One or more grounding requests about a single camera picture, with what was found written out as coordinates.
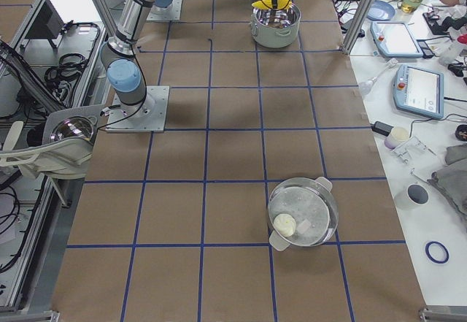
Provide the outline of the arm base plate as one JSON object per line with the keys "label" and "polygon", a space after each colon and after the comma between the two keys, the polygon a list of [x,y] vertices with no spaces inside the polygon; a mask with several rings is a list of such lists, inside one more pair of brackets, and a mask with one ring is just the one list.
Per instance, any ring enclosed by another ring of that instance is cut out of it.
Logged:
{"label": "arm base plate", "polygon": [[142,105],[121,104],[115,95],[112,104],[117,108],[109,111],[105,131],[109,133],[164,132],[169,103],[170,87],[149,85]]}
{"label": "arm base plate", "polygon": [[149,22],[179,21],[182,0],[155,0],[147,16]]}

